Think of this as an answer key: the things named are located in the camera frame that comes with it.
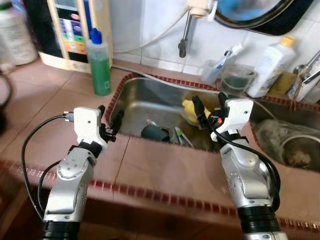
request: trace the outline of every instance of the yellow bottle cap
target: yellow bottle cap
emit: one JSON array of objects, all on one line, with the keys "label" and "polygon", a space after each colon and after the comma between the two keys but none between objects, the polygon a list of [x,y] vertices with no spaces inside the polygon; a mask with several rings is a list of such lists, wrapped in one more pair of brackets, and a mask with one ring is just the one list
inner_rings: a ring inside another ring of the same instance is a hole
[{"label": "yellow bottle cap", "polygon": [[296,43],[296,38],[293,36],[284,36],[280,43],[283,46],[291,48]]}]

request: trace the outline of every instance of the clear plastic cup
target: clear plastic cup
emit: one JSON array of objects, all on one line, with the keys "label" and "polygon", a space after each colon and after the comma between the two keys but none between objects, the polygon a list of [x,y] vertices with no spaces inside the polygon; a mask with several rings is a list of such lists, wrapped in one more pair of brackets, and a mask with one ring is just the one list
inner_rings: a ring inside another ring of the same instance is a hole
[{"label": "clear plastic cup", "polygon": [[217,68],[215,61],[207,60],[204,65],[198,69],[198,75],[201,75],[201,82],[212,85],[216,82],[221,70],[221,68]]},{"label": "clear plastic cup", "polygon": [[242,95],[257,74],[246,67],[226,65],[221,73],[220,91],[231,95]]}]

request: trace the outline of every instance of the white plastic bottle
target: white plastic bottle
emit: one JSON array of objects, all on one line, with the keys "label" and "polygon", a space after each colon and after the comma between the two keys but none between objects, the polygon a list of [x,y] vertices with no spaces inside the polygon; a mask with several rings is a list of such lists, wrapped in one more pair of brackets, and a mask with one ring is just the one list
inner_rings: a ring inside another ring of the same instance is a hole
[{"label": "white plastic bottle", "polygon": [[271,44],[254,68],[257,73],[246,93],[252,98],[260,98],[267,94],[269,89],[296,56],[292,46],[296,40],[292,36],[285,36],[280,43]]},{"label": "white plastic bottle", "polygon": [[11,0],[0,0],[0,41],[15,65],[28,64],[38,57],[24,17],[15,11]]}]

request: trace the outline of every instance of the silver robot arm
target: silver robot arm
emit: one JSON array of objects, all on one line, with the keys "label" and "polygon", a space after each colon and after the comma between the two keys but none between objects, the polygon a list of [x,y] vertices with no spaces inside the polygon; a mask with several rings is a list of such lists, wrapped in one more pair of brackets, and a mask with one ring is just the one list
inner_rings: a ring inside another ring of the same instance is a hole
[{"label": "silver robot arm", "polygon": [[227,99],[223,93],[218,97],[221,108],[212,112],[208,119],[199,97],[194,96],[192,101],[200,127],[210,128],[211,139],[221,146],[222,166],[244,239],[288,240],[275,217],[280,204],[277,169],[251,149],[248,140],[240,135],[254,103],[247,98]]},{"label": "silver robot arm", "polygon": [[[57,166],[57,181],[49,194],[44,212],[42,240],[76,240],[82,221],[87,189],[94,175],[97,158],[116,140],[118,126],[106,128],[101,123],[104,106],[98,109],[77,107],[69,121],[74,122],[79,145],[72,146]],[[118,114],[118,121],[123,117]]]}]

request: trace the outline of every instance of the pink tiled countertop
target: pink tiled countertop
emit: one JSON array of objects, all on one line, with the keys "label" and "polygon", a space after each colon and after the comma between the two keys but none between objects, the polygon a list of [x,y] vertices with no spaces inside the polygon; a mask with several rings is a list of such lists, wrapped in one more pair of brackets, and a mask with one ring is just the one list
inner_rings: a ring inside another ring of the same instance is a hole
[{"label": "pink tiled countertop", "polygon": [[[197,82],[180,72],[115,60],[128,68]],[[6,112],[8,130],[0,136],[0,163],[21,178],[21,147],[27,135],[42,121],[74,108],[106,107],[122,79],[129,72],[112,69],[112,94],[96,97],[91,76],[61,70],[39,60],[10,74],[15,92]],[[259,151],[250,124],[243,131]],[[62,159],[76,144],[71,123],[56,120],[46,125],[29,142],[26,161],[30,180],[37,184],[41,171]],[[316,232],[320,223],[320,174],[275,163],[281,176],[281,205],[276,215],[284,228]],[[45,185],[54,183],[55,174]],[[179,214],[203,221],[238,226],[239,220],[228,192],[218,153],[118,135],[97,161],[94,181],[88,190],[92,198],[135,207]]]}]

